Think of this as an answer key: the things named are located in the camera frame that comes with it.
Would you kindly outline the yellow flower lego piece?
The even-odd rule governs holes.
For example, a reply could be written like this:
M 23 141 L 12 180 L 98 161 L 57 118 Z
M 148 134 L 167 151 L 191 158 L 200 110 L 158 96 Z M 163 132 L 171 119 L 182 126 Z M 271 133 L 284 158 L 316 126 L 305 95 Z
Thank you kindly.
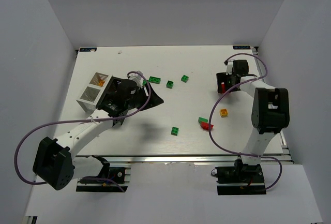
M 104 83 L 105 83 L 105 81 L 101 80 L 101 81 L 99 81 L 98 86 L 103 87 L 104 86 Z

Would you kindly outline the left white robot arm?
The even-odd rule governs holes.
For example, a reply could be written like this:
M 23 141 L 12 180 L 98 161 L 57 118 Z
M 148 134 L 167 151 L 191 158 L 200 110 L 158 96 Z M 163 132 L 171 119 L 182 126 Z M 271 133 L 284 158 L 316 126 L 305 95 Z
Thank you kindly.
M 117 184 L 106 159 L 97 155 L 78 157 L 78 153 L 104 131 L 123 124 L 130 110 L 144 111 L 163 102 L 141 79 L 111 77 L 87 119 L 63 135 L 46 137 L 39 143 L 33 172 L 55 190 L 63 189 L 76 178 Z

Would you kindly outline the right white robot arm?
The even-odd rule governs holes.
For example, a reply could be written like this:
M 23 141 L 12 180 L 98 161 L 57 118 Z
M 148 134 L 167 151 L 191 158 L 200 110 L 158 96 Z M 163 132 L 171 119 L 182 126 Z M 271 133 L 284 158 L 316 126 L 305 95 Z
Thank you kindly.
M 240 157 L 244 165 L 257 166 L 270 141 L 289 125 L 289 93 L 286 88 L 270 86 L 250 74 L 248 62 L 244 59 L 226 61 L 224 64 L 226 72 L 216 74 L 218 93 L 223 96 L 243 91 L 253 98 L 253 130 Z

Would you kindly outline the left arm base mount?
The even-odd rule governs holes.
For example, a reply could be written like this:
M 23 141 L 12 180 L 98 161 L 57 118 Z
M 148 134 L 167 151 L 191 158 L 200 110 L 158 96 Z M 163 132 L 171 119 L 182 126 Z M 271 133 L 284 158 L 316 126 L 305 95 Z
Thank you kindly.
M 128 188 L 131 167 L 124 163 L 114 165 L 97 155 L 76 157 L 72 163 L 77 192 L 125 192 Z

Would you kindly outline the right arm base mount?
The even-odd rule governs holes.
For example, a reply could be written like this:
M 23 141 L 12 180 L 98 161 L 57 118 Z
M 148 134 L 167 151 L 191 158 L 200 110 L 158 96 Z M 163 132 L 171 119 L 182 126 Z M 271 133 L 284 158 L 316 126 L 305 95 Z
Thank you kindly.
M 217 194 L 219 196 L 266 194 L 260 165 L 247 165 L 237 159 L 233 166 L 215 167 L 210 175 L 217 179 Z

